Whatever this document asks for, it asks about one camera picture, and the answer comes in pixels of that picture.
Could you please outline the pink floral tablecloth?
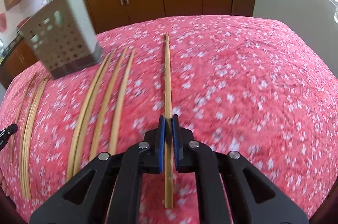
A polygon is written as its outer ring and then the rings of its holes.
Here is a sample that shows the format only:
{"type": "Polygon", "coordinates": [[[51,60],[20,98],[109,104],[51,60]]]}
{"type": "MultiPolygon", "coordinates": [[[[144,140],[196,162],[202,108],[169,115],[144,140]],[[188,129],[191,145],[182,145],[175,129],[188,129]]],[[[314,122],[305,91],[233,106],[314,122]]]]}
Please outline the pink floral tablecloth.
{"type": "MultiPolygon", "coordinates": [[[[171,56],[172,112],[180,125],[214,151],[240,152],[311,217],[337,178],[337,78],[287,25],[240,16],[177,16],[98,34],[104,55],[114,51],[86,130],[89,159],[98,113],[125,47],[128,78],[117,152],[143,139],[164,111],[164,40],[171,56]]],[[[98,66],[49,79],[35,117],[29,172],[31,199],[21,194],[20,134],[13,163],[1,152],[1,186],[28,220],[66,181],[69,149],[83,100],[98,66]]],[[[36,63],[19,74],[1,103],[1,127],[24,124],[33,88],[48,72],[36,63]]]]}

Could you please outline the perforated grey utensil holder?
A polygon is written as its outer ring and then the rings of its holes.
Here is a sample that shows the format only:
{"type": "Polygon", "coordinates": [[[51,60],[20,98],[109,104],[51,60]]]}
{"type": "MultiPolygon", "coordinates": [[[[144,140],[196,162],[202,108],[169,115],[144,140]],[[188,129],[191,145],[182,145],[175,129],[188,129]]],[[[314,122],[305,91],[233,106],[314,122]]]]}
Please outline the perforated grey utensil holder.
{"type": "Polygon", "coordinates": [[[84,0],[52,0],[19,34],[53,79],[100,62],[102,49],[84,0]]]}

